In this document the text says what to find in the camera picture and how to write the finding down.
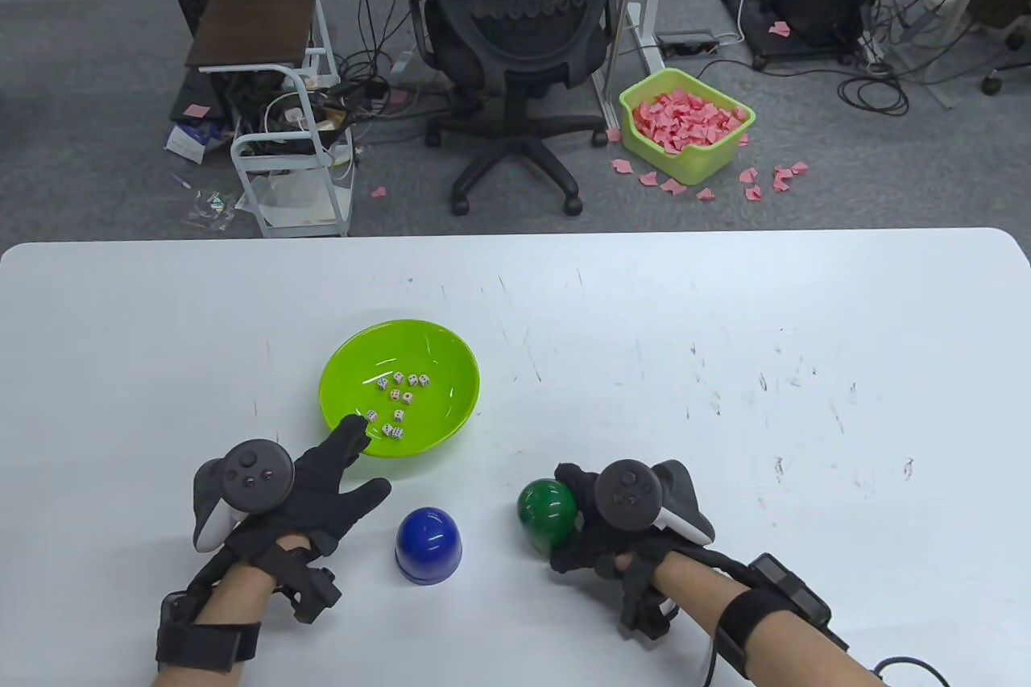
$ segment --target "wire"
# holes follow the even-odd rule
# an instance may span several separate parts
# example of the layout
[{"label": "wire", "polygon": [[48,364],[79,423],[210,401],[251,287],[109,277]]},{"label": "wire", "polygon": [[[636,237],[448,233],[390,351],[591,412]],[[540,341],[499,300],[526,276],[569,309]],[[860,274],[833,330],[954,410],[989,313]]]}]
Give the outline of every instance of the wire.
[{"label": "wire", "polygon": [[899,664],[916,665],[918,668],[923,668],[932,677],[935,677],[935,679],[937,679],[938,682],[941,684],[941,687],[950,687],[949,682],[945,681],[945,678],[941,676],[941,674],[938,672],[937,668],[935,668],[930,663],[924,662],[918,657],[906,657],[904,655],[900,655],[898,657],[887,657],[876,665],[873,665],[873,670],[871,673],[873,674],[873,676],[875,676],[883,682],[885,680],[884,677],[880,676],[880,673],[884,672],[884,669],[887,668],[889,665],[899,665]]}]

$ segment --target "black strap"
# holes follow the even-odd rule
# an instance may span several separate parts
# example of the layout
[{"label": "black strap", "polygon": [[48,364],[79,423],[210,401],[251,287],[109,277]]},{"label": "black strap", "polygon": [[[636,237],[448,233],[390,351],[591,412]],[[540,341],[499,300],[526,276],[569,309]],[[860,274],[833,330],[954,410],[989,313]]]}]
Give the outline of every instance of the black strap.
[{"label": "black strap", "polygon": [[761,588],[746,590],[727,604],[716,629],[716,651],[747,679],[744,647],[756,626],[774,612],[794,612],[791,601]]}]

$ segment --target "lime green bowl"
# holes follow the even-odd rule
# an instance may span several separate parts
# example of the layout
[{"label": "lime green bowl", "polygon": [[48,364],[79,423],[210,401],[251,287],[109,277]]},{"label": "lime green bowl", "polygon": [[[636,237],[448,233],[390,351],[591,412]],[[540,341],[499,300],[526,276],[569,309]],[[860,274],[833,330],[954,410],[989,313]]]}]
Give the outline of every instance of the lime green bowl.
[{"label": "lime green bowl", "polygon": [[[429,386],[394,382],[394,373],[429,375]],[[376,382],[390,381],[387,390]],[[390,398],[391,390],[411,392],[412,403]],[[369,422],[369,456],[399,459],[439,446],[469,420],[479,396],[479,367],[465,341],[433,322],[398,319],[362,330],[336,350],[319,383],[323,418],[332,428],[350,414],[378,418]],[[404,411],[404,420],[394,419]],[[404,430],[401,439],[383,433],[384,424]]]}]

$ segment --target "blue cup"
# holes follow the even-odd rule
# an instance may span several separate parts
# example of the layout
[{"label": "blue cup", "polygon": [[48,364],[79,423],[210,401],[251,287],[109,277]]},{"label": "blue cup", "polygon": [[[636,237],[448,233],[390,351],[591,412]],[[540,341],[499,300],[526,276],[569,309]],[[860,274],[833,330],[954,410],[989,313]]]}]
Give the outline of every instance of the blue cup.
[{"label": "blue cup", "polygon": [[394,557],[410,582],[436,585],[455,574],[462,562],[458,526],[443,510],[415,510],[398,526]]}]

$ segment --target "office chair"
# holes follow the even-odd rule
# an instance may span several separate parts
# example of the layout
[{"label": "office chair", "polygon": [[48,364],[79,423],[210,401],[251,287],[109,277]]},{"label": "office chair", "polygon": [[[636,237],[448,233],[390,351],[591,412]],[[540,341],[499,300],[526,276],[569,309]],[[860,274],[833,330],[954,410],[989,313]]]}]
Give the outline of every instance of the office chair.
[{"label": "office chair", "polygon": [[604,64],[619,22],[614,0],[408,0],[408,5],[415,43],[428,66],[447,75],[460,94],[486,91],[504,98],[500,121],[471,120],[466,109],[427,124],[428,146],[439,146],[444,131],[493,140],[452,187],[452,211],[468,214],[469,191],[476,183],[506,156],[523,156],[562,189],[564,212],[578,216],[584,208],[579,187],[542,139],[590,131],[591,143],[604,146],[605,121],[597,116],[530,118],[527,105],[556,83],[577,87]]}]

